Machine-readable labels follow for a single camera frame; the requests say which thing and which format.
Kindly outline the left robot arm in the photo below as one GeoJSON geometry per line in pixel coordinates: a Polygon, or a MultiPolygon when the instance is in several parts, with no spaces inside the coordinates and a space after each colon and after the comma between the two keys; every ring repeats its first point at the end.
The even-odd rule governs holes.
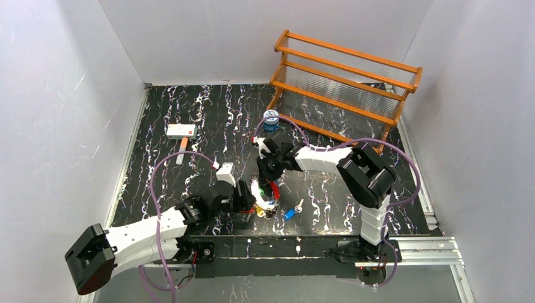
{"type": "Polygon", "coordinates": [[[130,268],[171,260],[180,251],[190,253],[180,238],[202,229],[221,212],[253,210],[260,193],[243,180],[234,185],[217,181],[160,216],[108,229],[99,223],[87,227],[64,257],[77,293],[93,293],[130,268]]]}

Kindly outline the silver key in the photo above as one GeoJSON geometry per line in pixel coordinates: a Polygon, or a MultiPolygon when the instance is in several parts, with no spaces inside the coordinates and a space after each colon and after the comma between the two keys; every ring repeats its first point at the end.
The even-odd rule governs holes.
{"type": "Polygon", "coordinates": [[[302,212],[302,204],[303,204],[303,202],[304,202],[304,199],[301,199],[300,202],[299,202],[299,204],[297,204],[297,205],[294,207],[293,210],[294,210],[296,213],[301,213],[301,212],[302,212]]]}

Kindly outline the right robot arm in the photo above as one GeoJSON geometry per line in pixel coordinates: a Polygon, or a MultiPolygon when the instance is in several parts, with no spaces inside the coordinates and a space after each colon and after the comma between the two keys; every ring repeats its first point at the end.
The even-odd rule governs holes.
{"type": "Polygon", "coordinates": [[[360,239],[369,249],[378,249],[384,244],[387,204],[397,176],[367,142],[325,151],[290,142],[277,143],[272,138],[255,137],[252,144],[259,150],[256,164],[262,190],[274,192],[273,183],[287,170],[335,174],[342,178],[360,205],[360,239]]]}

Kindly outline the blue key tag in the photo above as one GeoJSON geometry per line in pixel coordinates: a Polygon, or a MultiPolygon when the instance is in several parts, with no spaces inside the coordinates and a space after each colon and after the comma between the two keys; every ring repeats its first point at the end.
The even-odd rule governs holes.
{"type": "Polygon", "coordinates": [[[296,211],[294,209],[289,209],[285,212],[283,218],[285,221],[291,220],[296,215],[296,211]]]}

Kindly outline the metal key organizer red handle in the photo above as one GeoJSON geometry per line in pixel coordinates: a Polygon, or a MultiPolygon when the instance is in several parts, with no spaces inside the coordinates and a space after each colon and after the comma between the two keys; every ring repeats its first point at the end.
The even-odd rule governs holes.
{"type": "Polygon", "coordinates": [[[245,222],[254,218],[271,220],[279,209],[279,199],[275,197],[270,185],[263,189],[259,184],[258,174],[254,174],[246,183],[245,194],[246,209],[245,222]]]}

